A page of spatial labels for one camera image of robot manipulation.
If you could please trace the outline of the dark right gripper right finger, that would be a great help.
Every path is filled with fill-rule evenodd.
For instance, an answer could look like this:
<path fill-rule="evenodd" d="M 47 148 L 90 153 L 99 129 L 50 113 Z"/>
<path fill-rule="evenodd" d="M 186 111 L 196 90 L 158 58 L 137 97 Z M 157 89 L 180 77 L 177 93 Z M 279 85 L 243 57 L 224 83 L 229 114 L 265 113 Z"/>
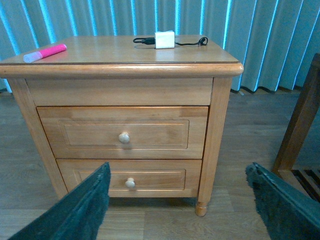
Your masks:
<path fill-rule="evenodd" d="M 253 162 L 245 169 L 256 211 L 272 240 L 318 240 L 320 203 Z"/>

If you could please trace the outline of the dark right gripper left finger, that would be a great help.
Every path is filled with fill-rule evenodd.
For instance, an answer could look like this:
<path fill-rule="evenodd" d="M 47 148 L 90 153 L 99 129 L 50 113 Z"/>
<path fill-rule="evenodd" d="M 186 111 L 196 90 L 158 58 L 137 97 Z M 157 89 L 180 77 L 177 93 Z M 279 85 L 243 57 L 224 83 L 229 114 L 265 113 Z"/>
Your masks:
<path fill-rule="evenodd" d="M 109 206 L 111 170 L 103 163 L 11 240 L 95 240 Z"/>

